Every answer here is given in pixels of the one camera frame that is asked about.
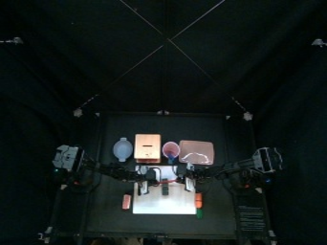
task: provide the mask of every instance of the red object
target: red object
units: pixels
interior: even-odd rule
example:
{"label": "red object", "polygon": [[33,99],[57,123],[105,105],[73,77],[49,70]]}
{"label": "red object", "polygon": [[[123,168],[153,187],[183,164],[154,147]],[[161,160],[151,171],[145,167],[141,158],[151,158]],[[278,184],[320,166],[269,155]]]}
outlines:
{"label": "red object", "polygon": [[131,200],[133,200],[133,196],[126,194],[125,195],[125,199],[123,199],[123,210],[129,210],[131,207]]}

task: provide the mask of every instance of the black ceiling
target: black ceiling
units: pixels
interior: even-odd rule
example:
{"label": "black ceiling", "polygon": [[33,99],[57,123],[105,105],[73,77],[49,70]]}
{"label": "black ceiling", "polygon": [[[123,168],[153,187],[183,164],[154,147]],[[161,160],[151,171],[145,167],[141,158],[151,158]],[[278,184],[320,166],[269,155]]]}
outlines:
{"label": "black ceiling", "polygon": [[7,51],[74,110],[255,111],[313,54],[324,1],[7,1]]}

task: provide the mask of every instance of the cardboard box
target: cardboard box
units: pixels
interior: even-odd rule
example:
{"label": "cardboard box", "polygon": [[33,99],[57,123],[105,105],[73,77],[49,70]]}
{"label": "cardboard box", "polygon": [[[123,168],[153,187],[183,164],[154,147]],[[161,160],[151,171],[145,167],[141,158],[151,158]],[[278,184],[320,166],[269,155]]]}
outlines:
{"label": "cardboard box", "polygon": [[134,157],[138,163],[157,164],[162,161],[162,135],[137,134]]}

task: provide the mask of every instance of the orange box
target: orange box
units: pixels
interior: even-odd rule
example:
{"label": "orange box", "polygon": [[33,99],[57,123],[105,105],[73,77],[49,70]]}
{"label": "orange box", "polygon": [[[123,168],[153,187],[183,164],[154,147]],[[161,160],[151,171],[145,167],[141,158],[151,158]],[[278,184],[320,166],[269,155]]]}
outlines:
{"label": "orange box", "polygon": [[137,134],[134,157],[138,163],[157,164],[162,161],[162,135]]}

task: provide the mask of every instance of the orange object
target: orange object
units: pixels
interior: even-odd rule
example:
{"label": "orange object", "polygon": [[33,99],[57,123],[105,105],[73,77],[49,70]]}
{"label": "orange object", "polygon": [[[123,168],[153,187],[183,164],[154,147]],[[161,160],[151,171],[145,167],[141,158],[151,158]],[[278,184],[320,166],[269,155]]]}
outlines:
{"label": "orange object", "polygon": [[198,209],[202,208],[202,193],[197,193],[197,194],[195,194],[195,207],[197,207]]}

